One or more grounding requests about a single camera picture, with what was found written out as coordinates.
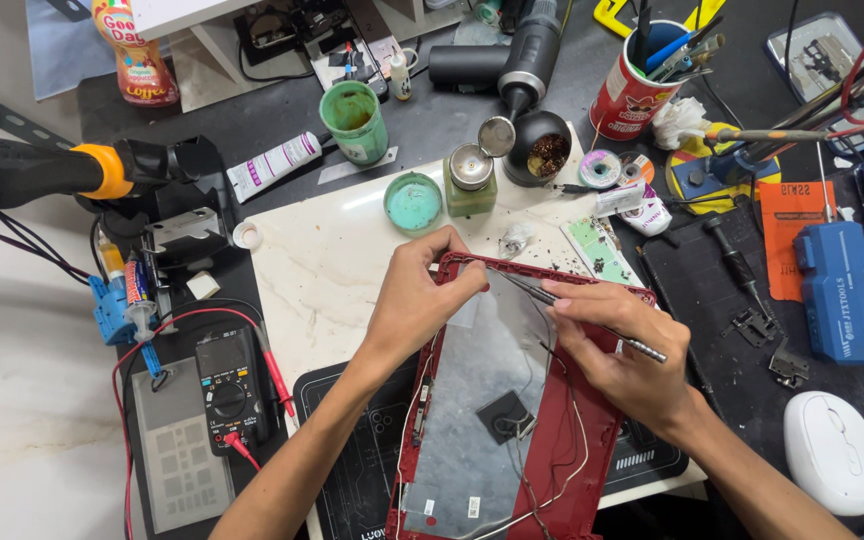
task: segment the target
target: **hand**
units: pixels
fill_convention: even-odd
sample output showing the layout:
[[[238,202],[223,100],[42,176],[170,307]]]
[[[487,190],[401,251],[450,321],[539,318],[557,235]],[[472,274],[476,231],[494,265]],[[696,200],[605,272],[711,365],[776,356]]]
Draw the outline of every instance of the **hand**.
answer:
[[[469,252],[451,225],[398,246],[391,256],[362,343],[363,348],[388,359],[382,366],[386,377],[489,282],[485,263],[477,260],[465,266],[455,280],[436,285],[429,276],[429,265],[448,251]]]
[[[558,342],[579,363],[588,382],[657,436],[676,438],[677,430],[687,426],[696,407],[705,402],[686,384],[689,328],[616,283],[572,285],[546,279],[542,288],[561,299],[546,312],[555,322]],[[665,353],[668,360],[656,362],[628,346],[618,354],[606,353],[586,337],[579,321],[636,338]]]

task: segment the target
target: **person's left hand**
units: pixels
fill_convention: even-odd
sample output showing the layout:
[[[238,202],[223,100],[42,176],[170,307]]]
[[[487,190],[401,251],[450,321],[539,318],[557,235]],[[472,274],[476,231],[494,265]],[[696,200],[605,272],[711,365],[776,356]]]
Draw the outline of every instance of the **person's left hand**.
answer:
[[[469,252],[451,225],[395,248],[362,342],[370,356],[385,362],[381,367],[386,375],[422,348],[488,284],[486,265],[476,260],[455,280],[436,285],[429,276],[429,265],[449,251]]]

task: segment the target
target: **blue syringe holder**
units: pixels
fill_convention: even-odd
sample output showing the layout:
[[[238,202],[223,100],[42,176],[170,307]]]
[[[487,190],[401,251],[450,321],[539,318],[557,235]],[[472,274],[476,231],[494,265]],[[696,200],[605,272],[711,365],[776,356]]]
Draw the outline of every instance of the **blue syringe holder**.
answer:
[[[136,343],[133,338],[136,334],[136,323],[127,323],[123,317],[128,307],[125,289],[109,289],[97,276],[89,276],[88,285],[92,289],[92,296],[95,298],[95,309],[92,310],[92,315],[99,326],[102,342],[109,346]],[[152,342],[143,343],[141,350],[149,373],[153,375],[154,379],[160,379],[162,377],[162,364],[159,362],[159,355],[156,354]]]
[[[804,227],[793,241],[805,274],[812,353],[842,365],[864,365],[864,233],[853,221]]]

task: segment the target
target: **white eraser block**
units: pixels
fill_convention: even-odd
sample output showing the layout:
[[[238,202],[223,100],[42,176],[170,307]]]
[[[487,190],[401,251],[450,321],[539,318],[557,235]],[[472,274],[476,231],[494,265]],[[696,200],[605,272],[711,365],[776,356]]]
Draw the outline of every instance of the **white eraser block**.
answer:
[[[198,300],[209,298],[213,294],[219,292],[220,289],[219,283],[215,282],[215,277],[205,270],[192,276],[192,278],[186,283],[186,286],[188,286],[189,290],[192,291],[192,294],[194,294]]]

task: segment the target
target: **orange glass card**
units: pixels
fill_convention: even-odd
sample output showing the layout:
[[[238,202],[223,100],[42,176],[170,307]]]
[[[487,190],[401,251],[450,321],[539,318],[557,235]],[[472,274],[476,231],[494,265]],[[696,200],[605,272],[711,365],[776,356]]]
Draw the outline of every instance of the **orange glass card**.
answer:
[[[825,187],[828,203],[835,209],[833,183],[826,181]],[[801,302],[803,274],[796,263],[792,240],[803,227],[825,221],[822,184],[818,181],[760,182],[758,195],[762,203],[769,292],[775,300]]]

